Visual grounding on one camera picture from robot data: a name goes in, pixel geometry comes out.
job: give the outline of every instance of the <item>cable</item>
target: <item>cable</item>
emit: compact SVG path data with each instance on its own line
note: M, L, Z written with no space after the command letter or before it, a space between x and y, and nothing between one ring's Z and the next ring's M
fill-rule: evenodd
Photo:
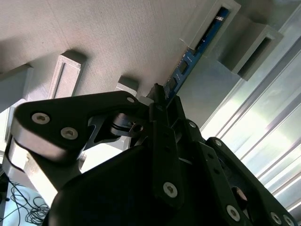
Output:
M34 225L37 225L37 226L41 226L42 223L43 223L43 220L45 218L45 216L47 215L48 211L49 211L49 207L43 203L41 205L38 205L36 203L36 201L38 199L41 199L43 200L42 197L40 196L37 196L33 199L32 203L33 205L31 205L28 200L24 197L24 195L20 192L20 190L16 187L18 186L19 184L16 184L16 183L13 183L11 182L10 180L8 180L11 185L12 185L12 188L11 188L11 197L10 199L16 203L17 205L17 209L15 209L14 211L12 211L11 213L9 213L7 216L5 216L3 219L0 220L3 221L5 218L7 218L10 214L12 214L13 212L17 211L19 212L19 224L18 226L20 225L20 221L21 221L21 216L20 216L20 208L24 208L26 211L27 211L27 214L25 216L25 221L28 222L28 223L31 223L31 224L34 224ZM16 197L22 197L25 201L25 204L22 205L20 204L17 200L16 200Z

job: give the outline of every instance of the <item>blue circuit board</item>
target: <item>blue circuit board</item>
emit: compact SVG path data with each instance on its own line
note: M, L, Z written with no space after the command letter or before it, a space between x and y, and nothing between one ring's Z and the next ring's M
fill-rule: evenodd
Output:
M188 75L191 73L192 69L210 44L211 40L219 31L228 14L229 10L221 7L215 19L212 21L204 36L196 46L196 49L193 50L188 48L186 50L176 69L172 73L172 76L164 85L164 91L168 103L170 103L170 101L175 97Z

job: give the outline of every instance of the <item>corrugated metal wall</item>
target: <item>corrugated metal wall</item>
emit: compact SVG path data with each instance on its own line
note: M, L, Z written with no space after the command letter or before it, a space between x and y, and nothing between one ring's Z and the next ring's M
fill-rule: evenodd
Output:
M218 137L301 221L301 13L248 82L239 81L201 128Z

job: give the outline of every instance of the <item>metal pin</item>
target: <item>metal pin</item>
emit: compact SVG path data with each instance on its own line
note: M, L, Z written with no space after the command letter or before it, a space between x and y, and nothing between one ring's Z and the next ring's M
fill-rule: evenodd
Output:
M170 198L175 198L178 195L177 188L170 182L165 182L163 184L163 190Z
M191 126L191 127L193 127L193 128L196 128L197 126L196 126L196 124L194 124L193 122L189 122L189 125Z
M227 213L233 220L235 220L236 222L240 221L240 215L239 215L239 212L237 211L237 209L235 209L231 205L228 205L226 209L227 209Z
M61 135L62 135L62 137L64 137L65 139L68 139L68 140L75 140L79 136L76 129L74 129L72 127L63 128L61 130Z
M271 212L271 217L272 217L272 219L277 223L277 224L279 224L279 225L281 225L282 224L282 221L281 221L281 219L277 216L277 214L276 213L274 213L274 212Z
M219 140L215 140L215 143L216 143L219 147L222 146L222 143L221 143Z
M47 124L50 122L50 117L44 113L35 113L32 115L32 120L37 124Z

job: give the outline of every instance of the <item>metal screw head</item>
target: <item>metal screw head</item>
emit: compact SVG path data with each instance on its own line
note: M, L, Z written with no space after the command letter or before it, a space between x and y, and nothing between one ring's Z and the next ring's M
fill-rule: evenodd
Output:
M219 140L215 140L215 143L216 143L219 147L222 146L222 144L221 144L221 142L220 142Z
M190 125L191 127L193 127L193 128L196 128L196 127L197 127L196 124L194 124L192 121L189 122L189 125Z
M128 97L127 100L128 100L129 102L131 102L131 103L135 102L135 100L132 99L131 97Z
M61 130L61 135L62 135L62 137L64 137L65 139L68 139L68 140L75 140L79 136L76 129L71 128L71 127L63 128Z
M50 122L50 117L44 113L35 113L32 115L32 120L37 124L47 124Z
M226 209L227 209L227 213L233 220L235 220L236 222L240 221L240 215L239 215L239 212L237 211L237 209L235 209L231 205L228 205Z
M287 215L283 215L283 218L289 226L294 226L293 221Z
M281 225L282 224L282 221L281 221L281 219L277 216L277 214L276 213L274 213L274 212L271 212L271 217L272 217L272 219L277 223L277 224L279 224L279 225Z
M170 198L175 198L178 195L177 188L170 182L165 182L163 184L163 190Z

